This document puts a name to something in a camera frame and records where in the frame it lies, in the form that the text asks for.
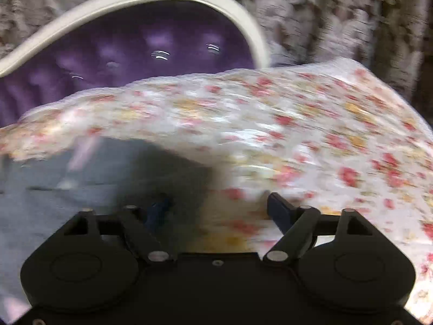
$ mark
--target white curved frame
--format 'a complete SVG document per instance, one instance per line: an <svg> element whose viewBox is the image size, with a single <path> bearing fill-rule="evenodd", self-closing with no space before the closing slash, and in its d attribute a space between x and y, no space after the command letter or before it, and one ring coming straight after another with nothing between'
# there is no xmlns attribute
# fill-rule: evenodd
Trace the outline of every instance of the white curved frame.
<svg viewBox="0 0 433 325"><path fill-rule="evenodd" d="M0 77L11 73L44 47L69 31L101 15L127 6L156 0L88 0L67 11L29 37L19 47L0 60ZM269 67L269 53L260 26L248 11L235 0L190 0L203 3L228 17L242 32L256 68Z"/></svg>

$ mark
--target tufted button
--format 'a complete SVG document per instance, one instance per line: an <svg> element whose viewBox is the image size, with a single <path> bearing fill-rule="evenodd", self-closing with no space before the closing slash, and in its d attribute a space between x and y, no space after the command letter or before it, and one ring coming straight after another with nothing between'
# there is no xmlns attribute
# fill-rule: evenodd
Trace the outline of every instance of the tufted button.
<svg viewBox="0 0 433 325"><path fill-rule="evenodd" d="M107 68L114 70L114 69L118 68L120 66L120 64L118 64L117 62L110 61L110 62L107 62L106 66L107 66Z"/></svg>
<svg viewBox="0 0 433 325"><path fill-rule="evenodd" d="M162 50L156 50L152 52L152 57L159 60L168 60L170 53Z"/></svg>
<svg viewBox="0 0 433 325"><path fill-rule="evenodd" d="M218 55L219 54L219 46L215 44L206 44L207 51L211 54Z"/></svg>
<svg viewBox="0 0 433 325"><path fill-rule="evenodd" d="M71 76L71 78L77 78L77 79L84 79L82 76L80 76L78 73L75 72L69 72L69 75Z"/></svg>

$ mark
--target pink flower pattern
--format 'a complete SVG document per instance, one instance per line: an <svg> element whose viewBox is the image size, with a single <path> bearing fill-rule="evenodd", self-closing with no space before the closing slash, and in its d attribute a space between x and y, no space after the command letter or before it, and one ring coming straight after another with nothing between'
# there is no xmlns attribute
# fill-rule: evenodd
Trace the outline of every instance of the pink flower pattern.
<svg viewBox="0 0 433 325"><path fill-rule="evenodd" d="M188 251L265 253L281 236L263 206L265 191L324 214L356 209L411 258L417 284L406 307L433 320L433 306L420 306L433 299L433 134L358 63L87 90L0 129L0 150L16 160L44 158L99 135L152 141L221 173Z"/></svg>

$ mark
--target metal screw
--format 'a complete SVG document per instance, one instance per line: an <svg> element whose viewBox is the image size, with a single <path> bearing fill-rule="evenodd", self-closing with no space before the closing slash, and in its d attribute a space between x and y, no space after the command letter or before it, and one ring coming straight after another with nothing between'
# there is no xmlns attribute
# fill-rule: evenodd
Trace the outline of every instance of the metal screw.
<svg viewBox="0 0 433 325"><path fill-rule="evenodd" d="M162 262L162 261L166 261L170 258L168 253L164 252L164 251L150 252L147 257L149 258L150 261L154 261L154 262Z"/></svg>
<svg viewBox="0 0 433 325"><path fill-rule="evenodd" d="M223 265L224 265L224 262L222 261L222 260L214 260L213 262L212 262L212 265L214 266L214 267L222 267Z"/></svg>
<svg viewBox="0 0 433 325"><path fill-rule="evenodd" d="M289 255L286 252L283 251L271 251L266 254L267 258L271 261L285 261Z"/></svg>

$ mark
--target purple tufted upholstery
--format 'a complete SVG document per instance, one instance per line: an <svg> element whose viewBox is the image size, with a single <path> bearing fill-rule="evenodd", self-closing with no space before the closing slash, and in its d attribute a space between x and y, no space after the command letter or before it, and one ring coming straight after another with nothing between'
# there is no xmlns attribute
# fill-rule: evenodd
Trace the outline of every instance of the purple tufted upholstery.
<svg viewBox="0 0 433 325"><path fill-rule="evenodd" d="M127 7L69 32L0 78L0 127L79 90L233 68L254 68L250 48L218 11L177 0Z"/></svg>

